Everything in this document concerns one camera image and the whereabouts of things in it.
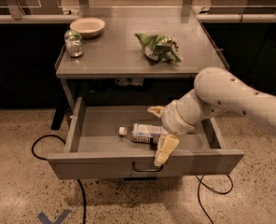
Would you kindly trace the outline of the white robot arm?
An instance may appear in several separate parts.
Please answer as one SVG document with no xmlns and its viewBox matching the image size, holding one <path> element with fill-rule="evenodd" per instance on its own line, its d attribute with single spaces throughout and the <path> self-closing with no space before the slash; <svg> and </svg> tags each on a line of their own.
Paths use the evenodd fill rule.
<svg viewBox="0 0 276 224">
<path fill-rule="evenodd" d="M 165 164 L 179 144 L 179 137 L 191 132 L 196 124 L 227 110 L 276 134 L 276 96 L 247 86 L 223 68 L 208 67 L 196 75 L 194 88 L 180 99 L 147 109 L 161 119 L 167 131 L 159 138 L 154 164 Z"/>
</svg>

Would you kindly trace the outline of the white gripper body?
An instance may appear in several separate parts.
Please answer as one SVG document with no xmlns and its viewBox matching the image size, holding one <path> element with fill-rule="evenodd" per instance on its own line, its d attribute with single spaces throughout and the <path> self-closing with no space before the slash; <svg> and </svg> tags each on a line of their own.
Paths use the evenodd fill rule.
<svg viewBox="0 0 276 224">
<path fill-rule="evenodd" d="M 163 128 L 173 135 L 181 136 L 191 132 L 194 127 L 186 123 L 177 110 L 177 101 L 173 100 L 163 109 L 161 123 Z"/>
</svg>

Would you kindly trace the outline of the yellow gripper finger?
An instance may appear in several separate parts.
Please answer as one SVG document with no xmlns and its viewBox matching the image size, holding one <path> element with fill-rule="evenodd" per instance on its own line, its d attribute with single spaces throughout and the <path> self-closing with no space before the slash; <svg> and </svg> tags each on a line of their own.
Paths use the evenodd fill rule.
<svg viewBox="0 0 276 224">
<path fill-rule="evenodd" d="M 162 166 L 175 151 L 179 144 L 179 138 L 172 134 L 162 135 L 159 138 L 158 149 L 155 154 L 154 164 Z"/>
<path fill-rule="evenodd" d="M 164 107 L 161 105 L 150 106 L 147 111 L 160 119 L 162 117 Z"/>
</svg>

